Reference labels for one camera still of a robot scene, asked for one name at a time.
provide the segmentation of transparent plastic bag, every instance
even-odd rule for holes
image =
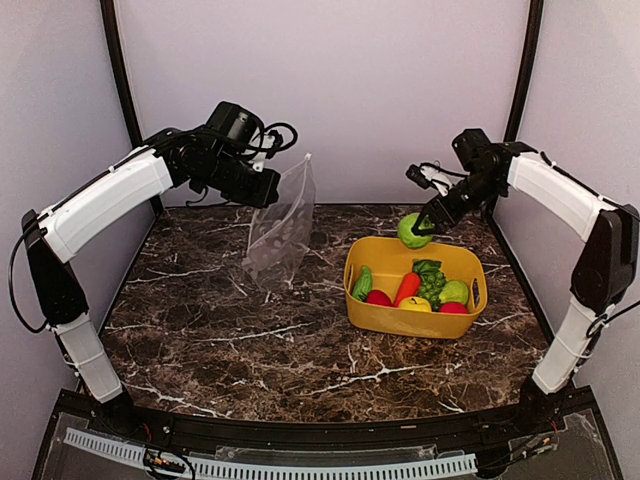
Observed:
[[[264,290],[292,288],[302,258],[309,251],[316,185],[311,154],[282,174],[279,199],[256,210],[249,230],[247,256],[242,268]]]

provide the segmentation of yellow basket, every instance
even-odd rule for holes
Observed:
[[[363,265],[373,273],[373,288],[393,301],[403,277],[417,259],[442,262],[441,271],[449,280],[470,287],[467,314],[429,313],[363,303],[351,296]],[[349,321],[356,327],[376,332],[425,338],[460,338],[487,306],[487,283],[478,257],[465,248],[430,243],[410,250],[397,238],[365,237],[349,250],[344,270]]]

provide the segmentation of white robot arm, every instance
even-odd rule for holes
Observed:
[[[442,179],[442,169],[434,164],[412,165],[407,171],[409,179],[422,188],[434,186],[439,191],[422,209],[413,227],[415,234],[443,232],[467,212],[498,195],[507,196],[511,187],[547,207],[585,242],[572,275],[568,311],[548,352],[521,390],[521,406],[529,404],[526,420],[535,409],[530,404],[539,402],[540,393],[553,396],[559,392],[589,357],[603,321],[633,282],[638,212],[598,195],[544,152],[524,143],[492,144],[482,130],[470,129],[456,137],[452,146],[469,172],[455,186]],[[421,227],[425,219],[433,226]]]
[[[275,127],[288,129],[293,139],[283,145]],[[242,107],[222,102],[205,125],[186,132],[163,130],[58,204],[23,217],[22,238],[47,327],[96,400],[107,403],[126,392],[89,319],[69,261],[111,223],[185,181],[196,192],[215,188],[243,205],[274,203],[280,175],[265,169],[264,162],[296,139],[290,125],[265,127]],[[15,306],[12,291],[11,298]]]

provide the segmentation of orange carrot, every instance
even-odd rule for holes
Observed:
[[[398,293],[396,293],[393,306],[397,307],[405,298],[414,297],[420,288],[420,281],[420,275],[417,273],[407,273],[402,279],[400,287],[398,287]]]

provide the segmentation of brown marble tabletop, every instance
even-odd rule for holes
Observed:
[[[360,330],[342,287],[349,247],[394,236],[419,207],[317,206],[293,289],[242,270],[251,210],[169,209],[102,333],[138,405],[242,420],[363,422],[515,403],[547,344],[488,227],[467,217],[436,241],[482,261],[489,305],[459,340]]]

